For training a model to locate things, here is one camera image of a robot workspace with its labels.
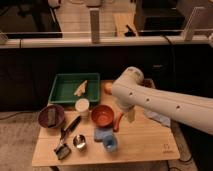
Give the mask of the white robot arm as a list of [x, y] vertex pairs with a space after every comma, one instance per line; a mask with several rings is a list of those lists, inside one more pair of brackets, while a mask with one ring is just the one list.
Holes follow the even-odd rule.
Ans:
[[213, 135], [213, 99], [148, 88], [142, 85], [144, 74], [128, 67], [113, 82], [112, 95], [127, 112], [141, 106], [195, 129]]

